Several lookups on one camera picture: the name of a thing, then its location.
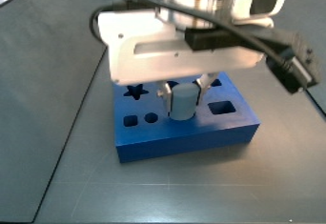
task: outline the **square hole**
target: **square hole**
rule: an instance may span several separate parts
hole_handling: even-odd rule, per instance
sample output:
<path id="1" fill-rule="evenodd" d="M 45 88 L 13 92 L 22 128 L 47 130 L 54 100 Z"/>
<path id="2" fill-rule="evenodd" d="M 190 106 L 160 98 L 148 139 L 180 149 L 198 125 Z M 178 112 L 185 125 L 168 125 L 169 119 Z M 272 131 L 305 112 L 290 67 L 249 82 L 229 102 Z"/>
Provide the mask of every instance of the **square hole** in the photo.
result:
<path id="1" fill-rule="evenodd" d="M 236 107 L 230 101 L 214 102 L 209 104 L 213 114 L 234 113 Z"/>
<path id="2" fill-rule="evenodd" d="M 138 126 L 138 116 L 129 115 L 123 118 L 123 124 L 127 128 Z"/>

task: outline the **gray table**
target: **gray table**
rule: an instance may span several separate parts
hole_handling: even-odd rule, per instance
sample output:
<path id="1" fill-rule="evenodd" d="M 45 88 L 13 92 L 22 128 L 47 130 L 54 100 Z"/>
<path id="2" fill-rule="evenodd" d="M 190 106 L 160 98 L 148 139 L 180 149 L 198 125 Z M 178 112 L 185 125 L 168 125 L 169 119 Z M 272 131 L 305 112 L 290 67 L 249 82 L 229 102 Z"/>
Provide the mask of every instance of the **gray table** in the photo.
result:
<path id="1" fill-rule="evenodd" d="M 325 118 L 265 64 L 230 72 L 262 125 L 254 141 L 121 164 L 102 61 L 38 222 L 325 222 Z"/>

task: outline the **star-shaped hole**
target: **star-shaped hole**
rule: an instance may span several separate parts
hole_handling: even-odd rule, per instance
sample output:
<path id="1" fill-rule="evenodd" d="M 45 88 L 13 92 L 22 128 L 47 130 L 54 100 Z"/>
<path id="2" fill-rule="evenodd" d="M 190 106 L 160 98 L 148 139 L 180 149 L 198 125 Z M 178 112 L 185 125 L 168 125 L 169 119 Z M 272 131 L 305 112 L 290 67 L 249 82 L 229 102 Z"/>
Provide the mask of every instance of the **star-shaped hole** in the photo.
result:
<path id="1" fill-rule="evenodd" d="M 140 84 L 138 86 L 127 86 L 127 93 L 123 96 L 133 96 L 136 100 L 140 100 L 141 96 L 149 93 L 144 87 L 144 84 Z"/>

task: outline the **blue block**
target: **blue block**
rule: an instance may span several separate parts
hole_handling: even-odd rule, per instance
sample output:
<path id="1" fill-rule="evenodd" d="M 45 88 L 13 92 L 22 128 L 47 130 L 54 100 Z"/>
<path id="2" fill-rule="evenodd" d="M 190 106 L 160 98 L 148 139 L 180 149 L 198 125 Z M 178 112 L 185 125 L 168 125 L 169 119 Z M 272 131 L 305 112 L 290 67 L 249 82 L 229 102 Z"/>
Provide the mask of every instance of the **blue block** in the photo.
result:
<path id="1" fill-rule="evenodd" d="M 192 82 L 189 77 L 176 82 Z M 114 86 L 115 143 L 121 162 L 248 143 L 260 120 L 225 72 L 188 121 L 173 120 L 157 86 Z"/>

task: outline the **cable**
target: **cable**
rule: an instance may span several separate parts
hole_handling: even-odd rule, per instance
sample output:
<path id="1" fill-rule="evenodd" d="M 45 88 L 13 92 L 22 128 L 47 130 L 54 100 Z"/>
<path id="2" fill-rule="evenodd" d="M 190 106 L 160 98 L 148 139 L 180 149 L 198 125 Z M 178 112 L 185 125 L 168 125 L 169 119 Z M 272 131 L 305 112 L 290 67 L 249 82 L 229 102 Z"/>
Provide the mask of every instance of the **cable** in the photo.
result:
<path id="1" fill-rule="evenodd" d="M 166 8 L 170 10 L 174 10 L 177 12 L 181 12 L 184 14 L 192 15 L 200 19 L 204 19 L 205 21 L 210 22 L 214 26 L 224 29 L 225 31 L 229 31 L 232 34 L 234 34 L 237 37 L 240 37 L 244 41 L 250 43 L 258 51 L 262 51 L 266 53 L 266 55 L 276 61 L 276 63 L 281 66 L 281 68 L 285 71 L 289 71 L 290 65 L 284 60 L 284 58 L 256 38 L 253 37 L 248 32 L 242 31 L 237 27 L 218 21 L 214 19 L 214 17 L 200 10 L 193 10 L 186 7 L 182 7 L 180 5 L 176 5 L 173 3 L 166 3 L 160 0 L 142 0 L 144 2 L 152 4 L 156 7 Z"/>

